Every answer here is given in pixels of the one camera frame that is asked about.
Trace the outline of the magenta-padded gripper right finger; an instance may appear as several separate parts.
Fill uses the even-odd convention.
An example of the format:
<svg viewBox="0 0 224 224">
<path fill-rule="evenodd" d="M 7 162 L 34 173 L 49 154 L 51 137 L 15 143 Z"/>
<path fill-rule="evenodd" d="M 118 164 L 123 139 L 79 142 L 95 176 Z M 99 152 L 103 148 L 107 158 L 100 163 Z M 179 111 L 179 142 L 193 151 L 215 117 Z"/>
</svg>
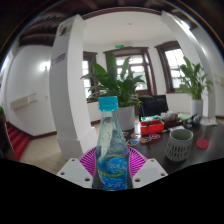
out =
<svg viewBox="0 0 224 224">
<path fill-rule="evenodd" d="M 141 188 L 167 176 L 167 172 L 155 158 L 147 159 L 132 147 L 129 147 L 129 152 L 129 174 L 134 189 Z"/>
</svg>

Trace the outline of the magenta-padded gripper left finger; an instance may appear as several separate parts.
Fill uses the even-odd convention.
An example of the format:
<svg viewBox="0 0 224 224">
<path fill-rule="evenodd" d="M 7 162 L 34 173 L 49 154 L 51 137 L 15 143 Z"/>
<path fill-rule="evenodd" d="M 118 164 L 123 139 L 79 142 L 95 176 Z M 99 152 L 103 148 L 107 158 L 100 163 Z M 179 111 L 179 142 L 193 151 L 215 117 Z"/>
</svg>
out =
<svg viewBox="0 0 224 224">
<path fill-rule="evenodd" d="M 78 186 L 92 188 L 95 172 L 95 148 L 92 148 L 79 158 L 70 158 L 57 175 Z"/>
</svg>

